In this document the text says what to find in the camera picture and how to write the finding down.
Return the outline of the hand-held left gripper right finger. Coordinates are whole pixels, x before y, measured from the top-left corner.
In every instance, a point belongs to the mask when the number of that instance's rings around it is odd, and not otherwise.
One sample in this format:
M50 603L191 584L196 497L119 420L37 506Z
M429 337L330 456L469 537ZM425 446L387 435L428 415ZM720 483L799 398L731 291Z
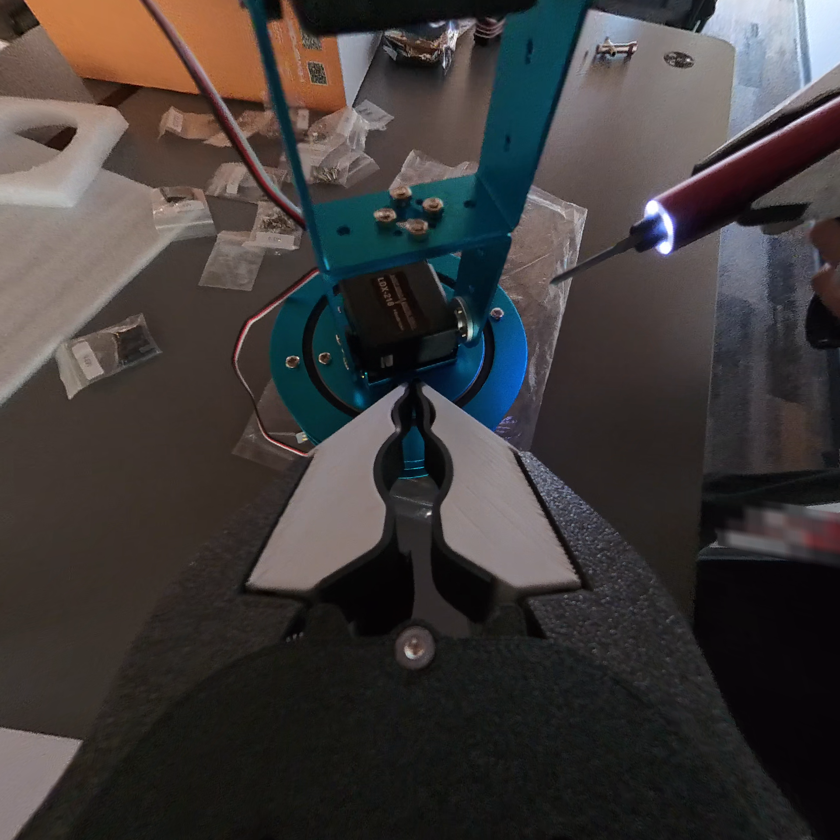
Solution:
M418 396L427 454L441 454L434 522L445 557L490 584L491 594L552 594L582 587L518 451L428 385Z

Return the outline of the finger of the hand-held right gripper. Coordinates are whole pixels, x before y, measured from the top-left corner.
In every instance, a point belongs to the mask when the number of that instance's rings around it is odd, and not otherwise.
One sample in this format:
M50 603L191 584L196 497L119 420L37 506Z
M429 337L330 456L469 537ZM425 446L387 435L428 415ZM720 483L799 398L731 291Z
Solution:
M837 98L838 95L839 69L830 69L826 74L783 101L778 107L764 114L761 119L733 136L706 159L697 163L695 172L703 172L764 137L782 130L807 113Z
M781 235L804 224L839 217L838 172L806 172L763 196L737 218L743 228Z

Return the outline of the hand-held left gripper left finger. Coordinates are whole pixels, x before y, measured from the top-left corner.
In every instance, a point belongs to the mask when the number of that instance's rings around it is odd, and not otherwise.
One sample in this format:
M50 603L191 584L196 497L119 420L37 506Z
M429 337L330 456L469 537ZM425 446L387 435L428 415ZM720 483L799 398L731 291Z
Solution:
M247 579L247 590L318 595L396 550L390 486L402 470L408 386L312 450Z

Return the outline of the red electric screwdriver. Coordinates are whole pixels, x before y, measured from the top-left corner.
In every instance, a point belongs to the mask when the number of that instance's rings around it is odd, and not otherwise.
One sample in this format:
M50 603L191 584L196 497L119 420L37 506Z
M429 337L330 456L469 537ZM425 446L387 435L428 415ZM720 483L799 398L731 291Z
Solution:
M625 239L551 279L573 278L635 250L667 256L735 222L753 203L839 146L838 94L650 200Z

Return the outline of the blue toy robot arm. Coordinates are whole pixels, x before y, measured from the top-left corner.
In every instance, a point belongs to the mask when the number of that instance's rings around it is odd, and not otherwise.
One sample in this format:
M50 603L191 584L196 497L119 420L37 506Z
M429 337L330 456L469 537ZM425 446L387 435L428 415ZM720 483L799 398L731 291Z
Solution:
M382 227L385 193L307 205L320 272L280 304L270 365L279 398L319 445L396 384L419 377L496 431L522 387L526 333L501 276L529 197L591 2L536 2L510 14L497 60L476 173L417 185L413 208L395 206ZM390 281L405 266L434 271L459 324L455 356L374 373L350 336L362 280Z

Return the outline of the grey desk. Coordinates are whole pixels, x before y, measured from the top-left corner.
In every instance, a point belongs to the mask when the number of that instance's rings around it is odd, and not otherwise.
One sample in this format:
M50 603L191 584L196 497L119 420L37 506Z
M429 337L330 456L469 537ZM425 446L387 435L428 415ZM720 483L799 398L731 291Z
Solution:
M588 214L587 257L728 135L734 48L593 14L535 178ZM593 60L604 37L638 41ZM276 472L233 455L250 410L239 325L312 265L251 292L198 286L211 244L174 243L77 333L142 313L162 354L67 400L50 360L2 407L2 726L84 739L127 646L194 553ZM684 614L695 557L718 239L626 254L572 280L532 452L623 535Z

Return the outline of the person's right hand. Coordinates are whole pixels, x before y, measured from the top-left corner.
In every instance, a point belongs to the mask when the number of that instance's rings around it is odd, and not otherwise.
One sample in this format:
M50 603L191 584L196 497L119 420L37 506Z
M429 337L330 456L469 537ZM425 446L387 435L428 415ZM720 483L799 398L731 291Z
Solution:
M812 288L826 309L839 318L839 221L827 218L815 223L809 233L821 267L812 278Z

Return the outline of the clear plastic bag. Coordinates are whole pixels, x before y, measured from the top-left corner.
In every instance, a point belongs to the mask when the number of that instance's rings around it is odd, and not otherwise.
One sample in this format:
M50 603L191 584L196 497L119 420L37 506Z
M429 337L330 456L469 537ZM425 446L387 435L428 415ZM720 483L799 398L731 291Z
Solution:
M476 169L477 163L473 161L448 166L420 150L411 150L392 186L419 186L439 176L474 174ZM523 452L532 448L570 292L571 281L551 286L550 280L578 256L586 215L585 208L533 185L521 221L512 233L500 287L520 315L528 344L528 365L517 398L497 426L496 434ZM259 412L273 426L273 436L292 442L298 430L273 385L264 389ZM259 433L254 414L233 455L270 469L281 469L293 459L289 453L267 444Z

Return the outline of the white foam sheet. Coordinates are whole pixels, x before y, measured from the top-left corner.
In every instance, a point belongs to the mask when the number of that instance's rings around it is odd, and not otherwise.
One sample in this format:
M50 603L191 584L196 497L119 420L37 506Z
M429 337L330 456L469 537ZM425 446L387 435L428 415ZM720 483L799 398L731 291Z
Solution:
M100 170L73 207L2 205L2 403L174 240L153 196Z

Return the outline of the pile of small screw bags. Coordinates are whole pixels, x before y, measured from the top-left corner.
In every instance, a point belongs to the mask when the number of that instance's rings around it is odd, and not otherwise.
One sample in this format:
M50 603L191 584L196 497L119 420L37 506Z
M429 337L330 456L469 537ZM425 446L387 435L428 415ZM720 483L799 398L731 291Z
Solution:
M304 108L290 110L293 121L303 119L304 131L297 145L307 184L350 186L378 170L365 150L368 135L385 131L394 117L370 100L345 107L308 123ZM168 108L161 117L159 137L171 134L196 140L214 148L232 144L208 113L184 112ZM219 165L206 185L205 196L228 198L257 205L255 222L249 234L218 234L221 254L232 256L240 248L248 257L265 253L281 254L299 248L302 232L286 212L269 200L242 161Z

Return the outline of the white instruction sheet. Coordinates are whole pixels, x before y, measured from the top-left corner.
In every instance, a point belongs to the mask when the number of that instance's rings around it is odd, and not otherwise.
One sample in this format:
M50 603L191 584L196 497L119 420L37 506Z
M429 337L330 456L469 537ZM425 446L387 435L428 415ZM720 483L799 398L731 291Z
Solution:
M38 810L82 741L1 728L1 838L13 839Z

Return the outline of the orange and white cardboard box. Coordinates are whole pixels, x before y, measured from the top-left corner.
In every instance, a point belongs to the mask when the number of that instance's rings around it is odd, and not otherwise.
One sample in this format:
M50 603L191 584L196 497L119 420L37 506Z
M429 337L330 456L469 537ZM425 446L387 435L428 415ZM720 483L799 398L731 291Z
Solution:
M85 78L196 93L172 44L139 1L27 1L76 73ZM247 11L236 1L155 3L225 98L262 102L268 92ZM269 22L287 103L317 112L351 106L382 35L316 36L289 2Z

